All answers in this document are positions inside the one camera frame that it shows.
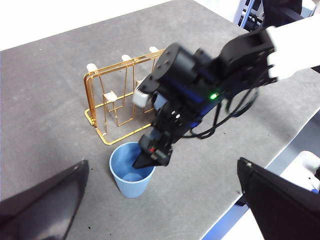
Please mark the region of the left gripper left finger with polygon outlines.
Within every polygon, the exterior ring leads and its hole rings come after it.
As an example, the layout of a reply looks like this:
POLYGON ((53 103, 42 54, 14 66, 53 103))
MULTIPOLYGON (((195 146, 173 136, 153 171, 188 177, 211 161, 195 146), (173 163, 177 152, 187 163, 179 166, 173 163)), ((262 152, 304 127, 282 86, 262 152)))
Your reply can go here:
POLYGON ((64 240, 85 194, 89 163, 82 160, 0 202, 2 240, 64 240))

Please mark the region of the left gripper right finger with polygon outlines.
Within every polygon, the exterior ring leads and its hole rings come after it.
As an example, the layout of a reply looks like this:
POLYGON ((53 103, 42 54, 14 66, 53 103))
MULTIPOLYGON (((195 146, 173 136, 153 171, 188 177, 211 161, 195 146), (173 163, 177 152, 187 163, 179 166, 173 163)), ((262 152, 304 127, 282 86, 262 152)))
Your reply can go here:
POLYGON ((320 196, 240 157, 237 176, 266 240, 318 240, 320 196))

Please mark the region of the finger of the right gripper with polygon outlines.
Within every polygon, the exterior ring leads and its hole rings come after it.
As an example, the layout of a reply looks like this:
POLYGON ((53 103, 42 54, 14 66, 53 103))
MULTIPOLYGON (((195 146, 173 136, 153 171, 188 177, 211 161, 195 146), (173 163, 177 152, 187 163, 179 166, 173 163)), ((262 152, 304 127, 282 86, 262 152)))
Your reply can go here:
POLYGON ((155 161, 152 156, 153 156, 153 153, 141 150, 137 158, 134 160, 132 167, 133 168, 154 167, 155 161))
POLYGON ((170 163, 172 149, 169 149, 168 151, 161 151, 160 149, 157 149, 155 154, 157 156, 158 165, 166 167, 170 163))

